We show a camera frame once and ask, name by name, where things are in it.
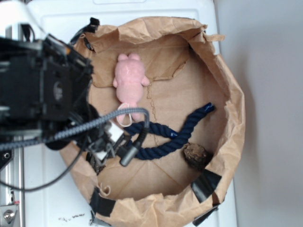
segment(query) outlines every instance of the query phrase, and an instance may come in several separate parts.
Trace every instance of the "crumpled paper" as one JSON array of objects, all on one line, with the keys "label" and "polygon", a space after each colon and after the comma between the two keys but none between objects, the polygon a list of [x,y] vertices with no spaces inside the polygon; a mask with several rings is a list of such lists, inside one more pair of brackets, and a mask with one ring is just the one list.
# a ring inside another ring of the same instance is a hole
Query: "crumpled paper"
[{"label": "crumpled paper", "polygon": [[[107,187],[102,196],[116,200],[110,217],[96,214],[112,226],[182,227],[225,198],[244,143],[244,95],[222,56],[214,54],[211,42],[221,41],[223,36],[206,35],[205,29],[206,25],[188,18],[143,17],[119,27],[100,26],[95,34],[83,34],[75,44],[95,67],[89,101],[100,114],[119,106],[111,85],[122,52],[139,53],[148,69],[151,84],[138,105],[150,111],[151,121],[179,131],[195,109],[208,102],[216,107],[199,122],[189,140],[214,154],[206,169],[222,176],[213,196],[202,203],[190,187],[201,173],[189,167],[181,149],[152,161],[134,158],[127,167],[120,166],[116,157],[108,160],[98,176],[84,158],[78,161],[71,174],[86,200],[90,202],[94,187],[101,191]],[[93,51],[85,47],[85,38]],[[176,57],[163,59],[166,54]],[[166,141],[149,134],[143,146]],[[61,151],[66,163],[76,153],[72,144]]]}]

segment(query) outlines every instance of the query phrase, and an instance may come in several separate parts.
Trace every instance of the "pink plush toy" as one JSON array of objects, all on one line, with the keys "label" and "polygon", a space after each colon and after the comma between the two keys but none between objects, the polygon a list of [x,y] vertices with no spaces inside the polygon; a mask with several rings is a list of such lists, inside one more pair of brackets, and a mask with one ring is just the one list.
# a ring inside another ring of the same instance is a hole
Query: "pink plush toy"
[{"label": "pink plush toy", "polygon": [[[145,76],[145,68],[140,56],[136,53],[131,53],[128,56],[121,53],[118,56],[118,63],[115,69],[115,78],[113,81],[116,87],[116,94],[120,102],[119,109],[128,107],[137,107],[138,102],[143,97],[143,86],[148,86],[150,81]],[[138,122],[141,119],[139,113],[132,113],[131,117]],[[132,120],[128,125],[123,125],[122,122],[125,115],[117,117],[117,121],[123,127],[132,124]]]}]

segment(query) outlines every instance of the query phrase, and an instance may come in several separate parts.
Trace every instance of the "navy rope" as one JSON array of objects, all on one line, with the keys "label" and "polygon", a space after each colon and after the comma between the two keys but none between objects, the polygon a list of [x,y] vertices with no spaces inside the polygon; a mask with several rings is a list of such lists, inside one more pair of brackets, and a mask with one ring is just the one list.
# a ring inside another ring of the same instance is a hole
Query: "navy rope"
[{"label": "navy rope", "polygon": [[[165,138],[170,138],[171,141],[164,143],[158,147],[154,148],[140,148],[136,158],[141,160],[153,160],[155,158],[161,158],[163,156],[168,155],[169,153],[180,149],[184,146],[184,144],[188,143],[188,139],[191,137],[191,133],[194,130],[194,127],[198,124],[198,122],[206,117],[208,113],[214,110],[214,105],[212,103],[208,103],[205,106],[196,109],[191,113],[185,123],[183,128],[179,133],[170,129],[166,125],[161,125],[159,123],[150,122],[150,130],[149,133],[163,136]],[[134,123],[129,127],[124,128],[131,136],[139,133],[143,127],[143,122]]]}]

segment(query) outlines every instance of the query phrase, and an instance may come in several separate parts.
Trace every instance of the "black cable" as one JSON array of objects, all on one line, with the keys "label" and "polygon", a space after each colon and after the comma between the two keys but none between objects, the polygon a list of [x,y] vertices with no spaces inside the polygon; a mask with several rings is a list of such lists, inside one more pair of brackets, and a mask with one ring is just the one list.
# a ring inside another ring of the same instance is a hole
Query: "black cable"
[{"label": "black cable", "polygon": [[86,143],[87,143],[87,136],[85,137],[83,146],[81,147],[78,155],[75,157],[75,159],[72,161],[72,163],[57,178],[53,179],[52,181],[50,181],[46,184],[43,184],[43,185],[35,187],[35,188],[24,188],[24,187],[19,188],[19,187],[7,184],[3,181],[0,181],[0,184],[4,185],[6,187],[9,187],[11,189],[17,190],[17,191],[21,191],[21,192],[34,192],[34,191],[38,191],[38,190],[44,189],[46,187],[49,187],[49,186],[53,185],[54,183],[58,182],[59,180],[61,180],[74,167],[74,165],[77,163],[77,161],[81,157],[81,155],[86,147]]},{"label": "black cable", "polygon": [[34,32],[33,28],[31,26],[29,26],[29,29],[31,30],[31,32],[33,34],[33,41],[35,41],[36,37],[35,37],[35,32]]}]

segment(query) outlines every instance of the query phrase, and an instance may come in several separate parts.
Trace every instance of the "black plastic part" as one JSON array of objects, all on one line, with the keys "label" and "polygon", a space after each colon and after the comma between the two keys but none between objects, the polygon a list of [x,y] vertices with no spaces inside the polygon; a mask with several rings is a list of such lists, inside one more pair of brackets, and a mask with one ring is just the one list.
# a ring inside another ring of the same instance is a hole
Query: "black plastic part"
[{"label": "black plastic part", "polygon": [[90,213],[91,213],[91,223],[89,225],[92,225],[92,223],[95,223],[95,224],[100,225],[100,226],[111,227],[110,224],[96,218],[96,215],[92,210],[90,211]]},{"label": "black plastic part", "polygon": [[69,127],[71,113],[87,114],[89,59],[51,35],[36,42],[0,38],[0,49],[1,135],[50,138]]},{"label": "black plastic part", "polygon": [[121,160],[120,160],[120,164],[122,166],[128,166],[128,164],[131,162],[131,160],[136,156],[136,154],[138,153],[139,149],[134,147],[134,146],[131,146],[127,153],[121,157]]},{"label": "black plastic part", "polygon": [[124,146],[119,147],[119,150],[117,151],[117,155],[120,158],[123,158],[127,154],[128,149]]},{"label": "black plastic part", "polygon": [[198,226],[200,225],[202,222],[204,222],[214,211],[218,210],[218,205],[214,206],[213,209],[211,209],[209,212],[207,212],[206,214],[202,215],[201,217],[197,218],[196,220],[193,221],[193,225],[194,226]]},{"label": "black plastic part", "polygon": [[6,165],[13,160],[14,151],[13,150],[5,150],[0,151],[0,171],[6,167]]}]

